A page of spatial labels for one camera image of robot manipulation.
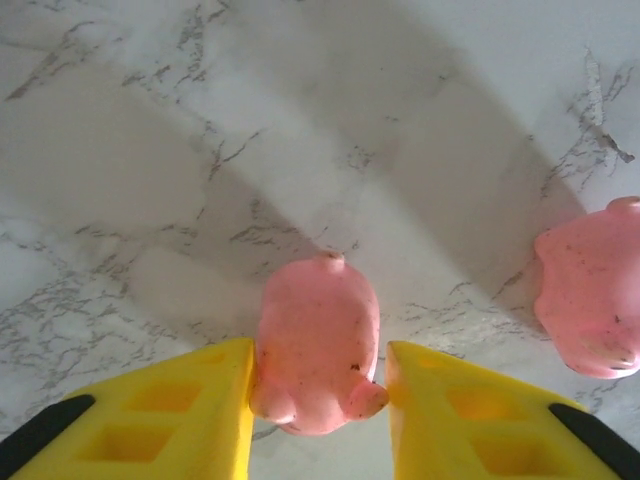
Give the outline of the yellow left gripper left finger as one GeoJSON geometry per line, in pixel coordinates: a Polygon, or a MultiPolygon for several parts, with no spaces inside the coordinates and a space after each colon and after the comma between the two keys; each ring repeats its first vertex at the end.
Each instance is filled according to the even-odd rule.
{"type": "Polygon", "coordinates": [[[67,395],[0,441],[0,480],[248,480],[252,340],[67,395]]]}

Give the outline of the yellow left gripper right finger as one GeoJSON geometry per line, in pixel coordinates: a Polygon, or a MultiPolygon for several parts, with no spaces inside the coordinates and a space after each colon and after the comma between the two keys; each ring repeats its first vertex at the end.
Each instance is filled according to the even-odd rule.
{"type": "Polygon", "coordinates": [[[386,347],[394,480],[640,480],[580,404],[407,341],[386,347]]]}

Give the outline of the pink plastic pig toy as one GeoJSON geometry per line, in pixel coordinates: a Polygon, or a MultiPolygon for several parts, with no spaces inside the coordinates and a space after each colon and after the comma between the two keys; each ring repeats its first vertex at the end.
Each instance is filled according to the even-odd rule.
{"type": "Polygon", "coordinates": [[[342,254],[279,268],[262,294],[253,414],[305,436],[373,417],[389,402],[374,380],[379,336],[375,291],[342,254]]]}
{"type": "Polygon", "coordinates": [[[534,313],[563,362],[600,379],[640,372],[640,196],[552,228],[534,313]]]}

